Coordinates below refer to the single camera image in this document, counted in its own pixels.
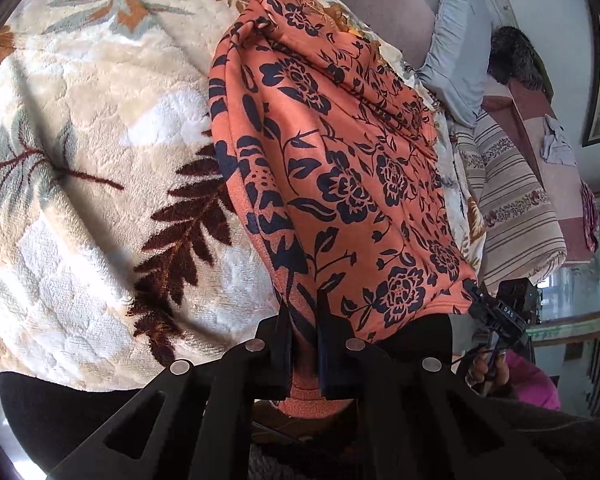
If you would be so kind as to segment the person's right hand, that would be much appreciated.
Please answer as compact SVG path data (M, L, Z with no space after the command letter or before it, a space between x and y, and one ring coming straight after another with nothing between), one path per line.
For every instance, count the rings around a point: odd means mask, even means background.
M481 349L471 362L466 374L470 386L487 384L489 393L498 393L509 385L509 368L505 353Z

